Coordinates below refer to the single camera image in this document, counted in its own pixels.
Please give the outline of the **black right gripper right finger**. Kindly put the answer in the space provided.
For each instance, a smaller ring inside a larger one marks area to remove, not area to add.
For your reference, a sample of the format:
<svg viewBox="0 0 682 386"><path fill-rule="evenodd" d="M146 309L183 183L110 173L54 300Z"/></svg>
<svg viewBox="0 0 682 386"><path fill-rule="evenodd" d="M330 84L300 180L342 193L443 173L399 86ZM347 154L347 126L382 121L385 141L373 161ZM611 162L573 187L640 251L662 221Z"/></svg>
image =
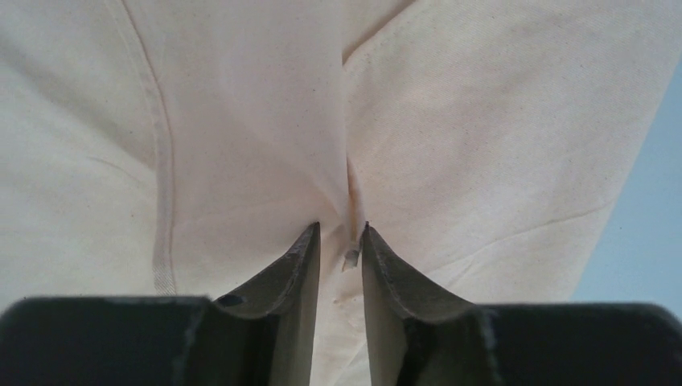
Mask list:
<svg viewBox="0 0 682 386"><path fill-rule="evenodd" d="M362 235L374 385L678 385L680 320L647 303L477 305Z"/></svg>

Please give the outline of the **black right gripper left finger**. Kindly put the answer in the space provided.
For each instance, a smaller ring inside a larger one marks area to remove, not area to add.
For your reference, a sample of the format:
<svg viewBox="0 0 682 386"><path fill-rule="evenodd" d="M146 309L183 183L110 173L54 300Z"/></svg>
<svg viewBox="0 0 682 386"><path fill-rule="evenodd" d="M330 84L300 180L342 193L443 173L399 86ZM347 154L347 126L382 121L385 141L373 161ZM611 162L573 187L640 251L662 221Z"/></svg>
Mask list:
<svg viewBox="0 0 682 386"><path fill-rule="evenodd" d="M1 316L4 385L307 385L320 226L217 298L38 297Z"/></svg>

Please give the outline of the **beige cloth wrap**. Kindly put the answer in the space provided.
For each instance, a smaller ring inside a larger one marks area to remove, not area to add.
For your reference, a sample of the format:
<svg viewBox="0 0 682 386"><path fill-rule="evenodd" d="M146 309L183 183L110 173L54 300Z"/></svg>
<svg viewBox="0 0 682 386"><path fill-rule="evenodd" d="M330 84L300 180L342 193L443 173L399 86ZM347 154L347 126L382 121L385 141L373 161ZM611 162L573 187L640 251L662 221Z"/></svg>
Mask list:
<svg viewBox="0 0 682 386"><path fill-rule="evenodd" d="M366 385L364 224L568 299L680 54L678 1L4 1L1 304L218 297L317 221L311 382Z"/></svg>

